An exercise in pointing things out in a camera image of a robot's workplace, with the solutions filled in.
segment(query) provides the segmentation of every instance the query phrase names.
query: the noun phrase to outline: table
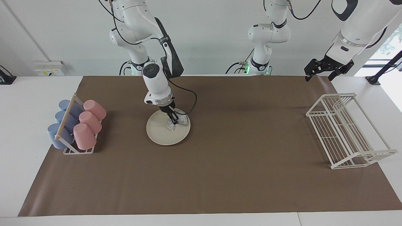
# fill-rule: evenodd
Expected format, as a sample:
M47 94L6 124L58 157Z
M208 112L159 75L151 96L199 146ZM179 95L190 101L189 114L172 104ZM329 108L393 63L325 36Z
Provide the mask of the table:
M1 128L0 136L6 137L6 141L1 143L2 158L0 159L0 179L1 181L8 181L8 183L2 183L0 190L3 191L0 195L0 201L2 208L0 209L1 217L13 217L16 216L24 198L32 184L33 179L41 165L41 162L46 154L47 147L50 142L47 137L41 134L35 134L33 131L37 129L44 129L48 124L52 123L52 115L55 104L60 99L67 99L76 90L81 77L19 77L14 85L9 87L1 87L0 95L7 95L9 99L2 101L2 108L0 109L0 117L7 118L8 120L0 121ZM402 130L402 113L388 98L386 93L381 87L370 86L363 82L364 78L353 77L339 77L334 80L333 84L338 92L356 92L358 94L358 100L361 105L366 109L368 115L372 118L380 132L387 139L393 148L402 150L402 141L399 140L398 134L401 134ZM33 115L27 109L34 107L33 100L37 98L43 98L44 101L40 102L40 107L43 112L38 115ZM10 134L25 134L32 131L31 136L28 138L22 138L20 136L13 136ZM27 150L27 147L31 147L29 153L21 153L20 150ZM398 197L402 197L402 180L399 178L398 172L402 169L401 164L402 157L400 155L394 155L392 158L387 158L380 162L380 165L393 186ZM362 219L368 219L365 225L377 225L372 219L382 221L383 224L392 225L401 222L401 211L390 212L352 212L352 213L286 213L286 214L236 214L228 217L225 214L218 215L186 215L177 216L179 219L188 220L205 220L217 223L220 219L222 222L229 222L232 219L256 219L255 224L258 225L259 217L264 222L276 221L276 225L300 225L298 219L300 218L301 224L314 225L316 222L320 222L319 219L331 219L329 223L333 222L334 225L339 225L339 216L345 217L344 220L348 223L355 221L360 222L362 225L364 221ZM144 220L145 225L157 225L158 219L164 221L167 218L174 218L174 215L158 216L155 218L142 217L142 216L63 216L63 217L44 217L44 218L0 218L0 224L20 224L36 222L44 224L46 222L59 221L60 219L68 219L66 222L88 222L96 221L107 222L107 219L112 221L124 222L127 219L132 220Z

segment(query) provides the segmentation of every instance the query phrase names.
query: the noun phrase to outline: white tabletop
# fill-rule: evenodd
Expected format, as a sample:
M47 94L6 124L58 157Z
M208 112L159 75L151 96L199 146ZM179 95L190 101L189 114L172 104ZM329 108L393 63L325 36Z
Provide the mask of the white tabletop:
M18 77L13 85L0 86L0 225L401 225L402 211L16 218L49 149L46 128L54 123L60 100L70 99L81 79ZM381 134L402 152L402 113L380 86L362 85L362 79L339 77L333 85L338 92L357 93ZM401 163L402 154L380 162L399 199Z

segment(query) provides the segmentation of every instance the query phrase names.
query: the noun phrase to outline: brown leather table cover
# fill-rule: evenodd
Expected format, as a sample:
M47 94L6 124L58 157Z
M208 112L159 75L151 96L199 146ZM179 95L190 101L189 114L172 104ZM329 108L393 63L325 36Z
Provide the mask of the brown leather table cover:
M174 146L146 133L158 108L141 77L84 77L78 97L107 117L94 154L50 148L19 216L401 210L378 164L331 170L305 116L327 78L180 77L198 104ZM177 107L194 96L172 87Z

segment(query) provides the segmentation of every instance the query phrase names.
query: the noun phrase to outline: black stand base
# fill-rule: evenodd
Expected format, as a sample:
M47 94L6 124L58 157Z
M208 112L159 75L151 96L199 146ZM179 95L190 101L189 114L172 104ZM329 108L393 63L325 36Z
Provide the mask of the black stand base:
M10 77L11 77L11 80L9 82L0 82L0 85L11 85L17 78L17 76L10 76Z
M370 84L372 84L372 85L381 85L378 81L377 81L377 82L371 81L370 78L371 78L371 76L367 76L367 77L366 77L367 81L368 81Z

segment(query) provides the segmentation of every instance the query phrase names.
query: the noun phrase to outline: white wall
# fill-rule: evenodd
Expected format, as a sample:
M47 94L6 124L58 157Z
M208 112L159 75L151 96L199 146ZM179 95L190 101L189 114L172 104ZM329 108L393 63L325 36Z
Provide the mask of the white wall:
M125 50L113 46L110 15L97 0L1 0L0 64L20 76L35 75L33 61L44 60L18 23L4 7L5 1L51 60L63 60L69 75L117 74L128 59ZM159 17L171 36L185 68L185 74L222 74L229 65L244 60L253 48L248 28L265 23L261 0L169 0L147 1L151 13ZM294 1L294 11L304 16L316 0ZM390 25L385 37L402 23L402 15ZM330 1L322 1L307 20L288 16L292 37L272 45L273 74L300 74L312 58L321 59L342 22L332 13ZM163 55L156 41L146 44L153 58ZM376 47L356 58L353 75L375 52Z

